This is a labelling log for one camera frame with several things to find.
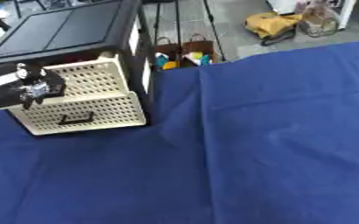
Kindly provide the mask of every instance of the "blue tablecloth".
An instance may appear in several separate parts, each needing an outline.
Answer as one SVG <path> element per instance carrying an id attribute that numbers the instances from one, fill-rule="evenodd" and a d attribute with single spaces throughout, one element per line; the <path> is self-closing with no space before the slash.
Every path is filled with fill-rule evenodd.
<path id="1" fill-rule="evenodd" d="M 0 224 L 359 224 L 359 43 L 172 70 L 151 127 L 0 111 Z"/>

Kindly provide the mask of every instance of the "yellow object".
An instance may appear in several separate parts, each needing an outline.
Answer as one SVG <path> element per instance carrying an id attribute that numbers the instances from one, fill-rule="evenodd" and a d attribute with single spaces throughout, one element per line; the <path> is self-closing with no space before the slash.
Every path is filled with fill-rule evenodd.
<path id="1" fill-rule="evenodd" d="M 200 60 L 202 58 L 202 56 L 204 56 L 204 53 L 203 52 L 191 52 L 190 53 L 190 57 L 193 59 L 193 60 Z"/>
<path id="2" fill-rule="evenodd" d="M 266 12 L 246 18 L 245 27 L 263 39 L 273 37 L 302 20 L 302 15 L 279 16 L 275 12 Z"/>
<path id="3" fill-rule="evenodd" d="M 169 62 L 165 63 L 165 65 L 163 66 L 163 70 L 173 69 L 176 67 L 179 67 L 178 61 L 169 61 Z"/>

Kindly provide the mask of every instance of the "floor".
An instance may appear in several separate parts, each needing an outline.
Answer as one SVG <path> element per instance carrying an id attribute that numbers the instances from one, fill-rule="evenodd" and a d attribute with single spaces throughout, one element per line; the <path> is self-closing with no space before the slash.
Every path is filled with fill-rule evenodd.
<path id="1" fill-rule="evenodd" d="M 353 12 L 352 19 L 345 31 L 339 31 L 333 36 L 310 38 L 299 32 L 293 40 L 286 40 L 272 46 L 260 46 L 260 40 L 243 28 L 243 20 L 255 13 L 270 11 L 270 6 L 264 0 L 208 0 L 211 11 L 215 16 L 215 25 L 222 42 L 223 50 L 228 60 L 238 60 L 254 54 L 287 51 L 298 48 L 325 46 L 336 43 L 359 41 L 359 1 Z M 214 39 L 203 0 L 179 0 L 182 39 L 188 41 L 190 37 L 199 33 L 208 39 Z M 14 24 L 13 5 L 6 3 L 4 8 L 10 13 L 7 23 Z M 145 14 L 153 34 L 153 24 L 156 17 L 156 4 L 147 4 Z M 22 3 L 24 15 L 40 11 L 34 2 Z M 168 37 L 176 41 L 174 3 L 162 5 L 159 36 Z"/>

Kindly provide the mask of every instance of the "perforated crate side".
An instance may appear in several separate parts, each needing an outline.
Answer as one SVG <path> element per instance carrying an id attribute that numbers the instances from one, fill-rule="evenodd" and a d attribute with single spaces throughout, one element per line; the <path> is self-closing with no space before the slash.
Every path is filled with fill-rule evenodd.
<path id="1" fill-rule="evenodd" d="M 118 55 L 114 59 L 100 58 L 47 66 L 46 69 L 54 71 L 66 80 L 65 100 L 72 101 L 74 97 L 84 95 L 127 94 L 129 92 Z"/>
<path id="2" fill-rule="evenodd" d="M 134 92 L 91 101 L 33 106 L 28 110 L 10 108 L 10 112 L 36 136 L 146 124 L 143 110 Z M 88 118 L 90 112 L 95 113 L 93 122 L 59 125 L 63 116 L 68 116 L 69 120 L 80 120 Z"/>

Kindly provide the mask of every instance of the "crate handle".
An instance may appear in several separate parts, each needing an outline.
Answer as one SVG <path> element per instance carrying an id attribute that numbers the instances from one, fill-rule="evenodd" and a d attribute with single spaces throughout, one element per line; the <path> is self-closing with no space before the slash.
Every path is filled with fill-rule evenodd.
<path id="1" fill-rule="evenodd" d="M 201 37 L 203 38 L 204 40 L 203 41 L 207 41 L 207 38 L 204 37 L 203 35 L 199 34 L 199 33 L 195 33 L 194 35 L 192 35 L 192 37 L 189 39 L 189 42 L 194 42 L 194 38 L 195 37 Z"/>
<path id="2" fill-rule="evenodd" d="M 94 121 L 94 112 L 89 112 L 87 119 L 67 121 L 67 115 L 63 115 L 59 125 L 79 124 L 79 123 L 92 123 Z"/>
<path id="3" fill-rule="evenodd" d="M 160 37 L 160 38 L 158 38 L 157 42 L 160 42 L 160 40 L 163 40 L 163 39 L 167 40 L 169 45 L 172 43 L 172 41 L 167 37 Z"/>

